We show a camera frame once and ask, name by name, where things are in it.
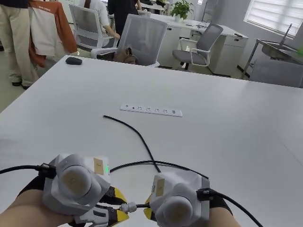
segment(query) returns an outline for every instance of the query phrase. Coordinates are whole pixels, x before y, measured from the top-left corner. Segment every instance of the window blind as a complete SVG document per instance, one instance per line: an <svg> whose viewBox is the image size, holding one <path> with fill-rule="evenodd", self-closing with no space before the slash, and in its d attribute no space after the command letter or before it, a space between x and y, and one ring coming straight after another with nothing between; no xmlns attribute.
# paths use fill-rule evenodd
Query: window blind
<svg viewBox="0 0 303 227"><path fill-rule="evenodd" d="M294 37L303 22L303 0L251 0L244 21Z"/></svg>

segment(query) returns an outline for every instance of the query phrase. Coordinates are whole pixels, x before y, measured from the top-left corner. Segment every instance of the sink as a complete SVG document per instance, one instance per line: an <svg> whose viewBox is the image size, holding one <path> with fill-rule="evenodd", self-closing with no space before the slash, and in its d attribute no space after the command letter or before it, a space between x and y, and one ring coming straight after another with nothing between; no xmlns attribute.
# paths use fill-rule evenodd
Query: sink
<svg viewBox="0 0 303 227"><path fill-rule="evenodd" d="M280 45L279 43L274 43L274 42L264 42L262 48L262 52L271 58L279 59L279 60L290 59L290 57L287 54L284 54L283 51L296 52L297 50L289 46L286 46L284 44Z"/></svg>

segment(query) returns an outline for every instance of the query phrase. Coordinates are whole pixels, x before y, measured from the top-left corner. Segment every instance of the cable connector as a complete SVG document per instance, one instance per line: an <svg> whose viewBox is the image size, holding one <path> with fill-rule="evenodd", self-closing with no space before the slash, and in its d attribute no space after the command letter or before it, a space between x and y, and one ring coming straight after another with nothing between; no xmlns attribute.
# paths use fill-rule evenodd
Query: cable connector
<svg viewBox="0 0 303 227"><path fill-rule="evenodd" d="M39 171L39 176L54 179L57 176L56 167L50 164L43 163L37 166L37 171Z"/></svg>
<svg viewBox="0 0 303 227"><path fill-rule="evenodd" d="M216 193L217 192L211 188L201 188L197 191L197 198L199 201L209 201Z"/></svg>
<svg viewBox="0 0 303 227"><path fill-rule="evenodd" d="M125 214L133 213L137 210L137 204L135 202L123 203L119 208Z"/></svg>

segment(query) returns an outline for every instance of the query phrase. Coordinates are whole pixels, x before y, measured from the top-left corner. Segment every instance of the black cable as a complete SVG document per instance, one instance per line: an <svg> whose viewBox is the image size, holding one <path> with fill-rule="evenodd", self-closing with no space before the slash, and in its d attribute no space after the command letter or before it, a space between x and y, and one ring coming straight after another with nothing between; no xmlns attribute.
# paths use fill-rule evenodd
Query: black cable
<svg viewBox="0 0 303 227"><path fill-rule="evenodd" d="M103 117L104 117L104 118L108 118L108 119L113 120L113 121L116 121L116 122L119 122L119 123L121 123L121 124L127 126L128 128L132 129L135 133L137 133L137 135L138 135L138 136L140 137L140 139L142 140L142 142L143 142L143 144L144 144L144 146L145 146L145 148L146 148L146 150L147 150L147 152L148 152L148 154L149 154L149 156L150 156L150 158L151 158L151 160L152 160L152 162L153 162L153 165L155 166L155 168L156 168L156 170L158 171L158 173L161 173L161 170L159 169L157 163L155 162L155 159L153 158L152 153L151 153L149 147L147 146L145 140L143 139L142 135L140 134L140 132L139 132L137 129L135 129L134 127L130 126L129 124L127 124L127 123L125 123L125 122L123 122L123 121L121 121L121 120L118 120L118 119L116 119L116 118L113 118L113 117L110 117L110 116L106 116L106 115L104 115Z"/></svg>
<svg viewBox="0 0 303 227"><path fill-rule="evenodd" d="M0 170L0 174L4 174L4 173L8 173L8 172L15 171L15 170L20 170L20 169L34 169L36 171L40 171L40 170L43 169L43 167L41 167L41 166L30 166L30 165L15 166L15 167Z"/></svg>
<svg viewBox="0 0 303 227"><path fill-rule="evenodd" d="M137 204L137 208L150 208L149 204Z"/></svg>
<svg viewBox="0 0 303 227"><path fill-rule="evenodd" d="M117 167L111 169L111 170L110 170L110 173L112 173L112 172L114 172L114 171L116 171L116 170L118 170L118 169L121 169L121 168L129 167L129 166L142 165L142 164L145 164L145 163L153 163L153 165L155 166L155 168L157 169L157 171L158 171L159 173L161 173L161 170L159 169L159 167L158 167L158 165L157 165L157 163L159 163L159 164L165 164L165 165L169 165L169 166L172 166L172 167L180 168L180 169L183 169L183 170L192 171L192 172L194 172L194 173L196 173L196 174L199 174L200 176L205 177L206 179L208 179L207 176L205 176L205 175L203 175L203 174L201 174L201 173L199 173L199 172L197 172L197 171L191 170L191 169L189 169L189 168L187 168L187 167L179 166L179 165L176 165L176 164L173 164L173 163L168 163L168 162L155 161L155 159L153 158L152 153L151 153L149 147L147 146L147 144L146 144L144 138L142 137L142 135L140 134L140 132L139 132L138 130L136 130L134 127L130 126L129 124L127 124L127 123L125 123L125 122L123 122L123 121L121 121L121 120L118 120L118 119L116 119L116 118L113 118L113 117L110 117L110 116L106 116L106 115L104 115L103 117L104 117L104 118L111 119L111 120L116 121L116 122L119 122L119 123L121 123L121 124L127 126L128 128L132 129L134 132L136 132L137 135L138 135L138 136L140 137L140 139L142 140L142 142L143 142L143 144L144 144L144 146L145 146L145 148L146 148L146 150L147 150L147 152L148 152L148 154L150 155L150 158L151 158L151 160L147 160L147 161L138 161L138 162L132 162L132 163L127 163L127 164L123 164L123 165L117 166ZM258 220L257 220L251 213L248 212L248 210L246 210L243 206L241 206L239 203L237 203L237 202L236 202L235 200L233 200L232 198L230 198L230 197L228 197L228 196L226 196L226 195L224 195L224 194L222 194L222 193L216 192L216 191L214 191L214 190L212 190L212 189L202 189L203 192L206 192L207 190L208 190L208 192L209 192L209 193L208 193L208 199L207 199L207 200L209 200L209 196L215 196L215 195L216 195L216 196L219 196L219 197L221 197L221 198L223 198L223 199L226 199L227 201L231 202L232 204L234 204L235 206L237 206L239 209L241 209L247 216L250 217L251 220L253 220L253 221L256 223L256 225L257 225L258 227L263 227L263 226L261 225L261 223L258 222ZM149 207L150 207L149 204L138 204L138 205L137 205L137 208L149 208Z"/></svg>
<svg viewBox="0 0 303 227"><path fill-rule="evenodd" d="M148 161L139 161L139 162L132 162L132 163L127 163L127 164L123 164L123 165L120 165L120 166L117 166L115 168L112 168L110 170L110 173L118 170L118 169L122 169L122 168L125 168L125 167L129 167L129 166L136 166L136 165L142 165L142 164L145 164L145 163L159 163L159 164L165 164L165 165L169 165L169 166L172 166L172 167L176 167L176 168L179 168L179 169L183 169L183 170L187 170L187 171L192 171L196 174L199 174L200 176L202 177L205 177L206 179L208 179L207 176L195 171L195 170L192 170L192 169L189 169L187 167L184 167L184 166L179 166L177 164L174 164L174 163L169 163L169 162L162 162L162 161L152 161L152 160L148 160Z"/></svg>
<svg viewBox="0 0 303 227"><path fill-rule="evenodd" d="M238 202L233 200L232 198L228 197L227 195L224 195L222 193L219 193L213 189L206 188L206 189L200 189L197 191L197 197L199 200L209 200L211 196L219 196L223 199L226 199L227 201L231 202L233 205L238 207L240 210L242 210L258 227L263 227L262 224L251 214L248 210L246 210L242 205L240 205Z"/></svg>
<svg viewBox="0 0 303 227"><path fill-rule="evenodd" d="M57 175L56 167L46 163L43 163L40 166L25 165L25 166L15 166L7 169L2 169L0 170L0 174L12 172L15 170L21 170L21 169L34 169L39 172L39 176L44 176L51 179L54 179L54 177Z"/></svg>

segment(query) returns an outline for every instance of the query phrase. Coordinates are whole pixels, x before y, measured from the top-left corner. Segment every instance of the orange jacket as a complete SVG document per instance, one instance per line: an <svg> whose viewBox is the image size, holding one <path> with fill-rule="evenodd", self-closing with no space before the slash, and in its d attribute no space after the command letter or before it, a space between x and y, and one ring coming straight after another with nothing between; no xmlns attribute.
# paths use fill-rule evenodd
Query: orange jacket
<svg viewBox="0 0 303 227"><path fill-rule="evenodd" d="M60 2L30 1L29 55L41 67L45 57L63 57L77 51L77 43Z"/></svg>

